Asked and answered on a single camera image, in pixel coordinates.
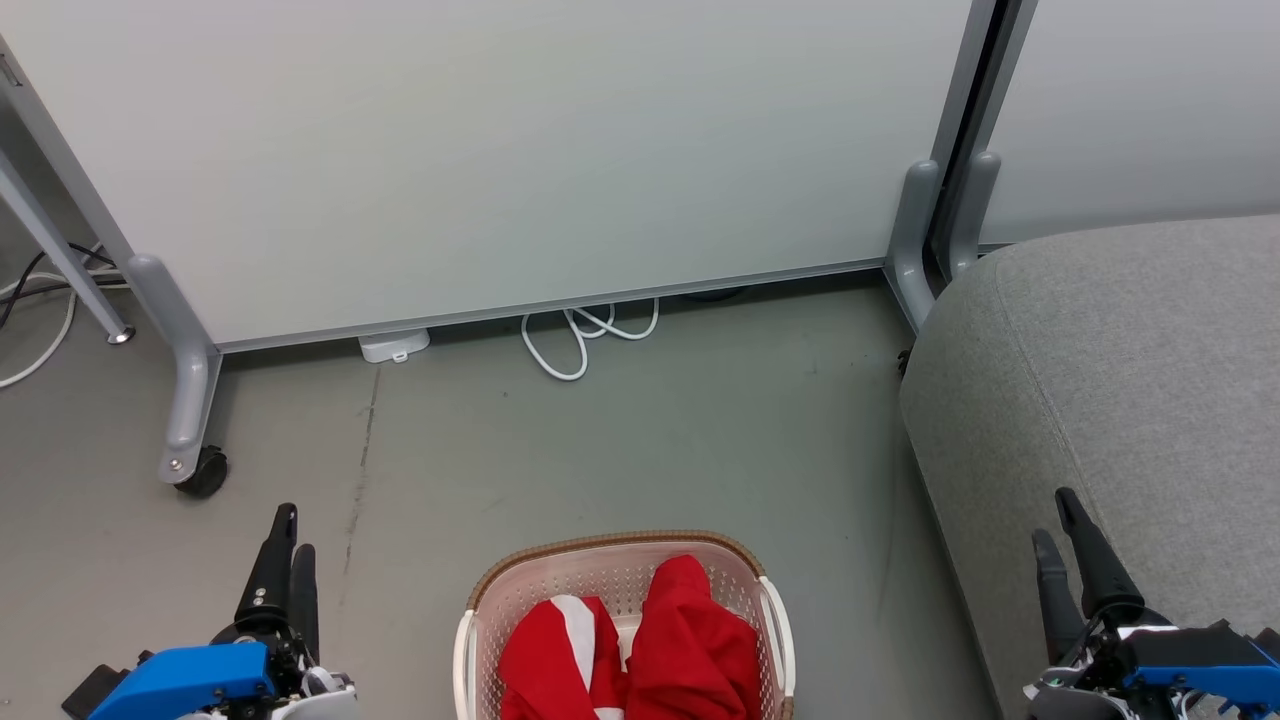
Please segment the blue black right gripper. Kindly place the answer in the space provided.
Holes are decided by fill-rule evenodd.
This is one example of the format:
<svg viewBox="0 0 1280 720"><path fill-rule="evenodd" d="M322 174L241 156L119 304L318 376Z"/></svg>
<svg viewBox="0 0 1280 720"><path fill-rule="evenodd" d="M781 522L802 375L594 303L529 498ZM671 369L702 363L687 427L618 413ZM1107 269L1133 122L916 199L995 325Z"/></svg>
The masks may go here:
<svg viewBox="0 0 1280 720"><path fill-rule="evenodd" d="M1277 717L1277 633L1158 624L1074 489L1055 491L1082 579L1082 611L1047 530L1033 530L1050 665L1027 685L1028 719L1189 719L1203 701L1234 719Z"/></svg>

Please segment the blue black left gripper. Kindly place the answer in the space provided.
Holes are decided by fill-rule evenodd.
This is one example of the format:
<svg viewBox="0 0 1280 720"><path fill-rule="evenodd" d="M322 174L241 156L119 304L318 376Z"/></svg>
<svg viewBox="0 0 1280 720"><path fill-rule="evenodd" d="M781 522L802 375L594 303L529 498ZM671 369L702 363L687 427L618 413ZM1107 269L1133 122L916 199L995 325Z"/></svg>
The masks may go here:
<svg viewBox="0 0 1280 720"><path fill-rule="evenodd" d="M296 552L297 506L280 503L233 623L210 644L99 665L61 702L70 719L355 719L357 691L319 662L316 550Z"/></svg>

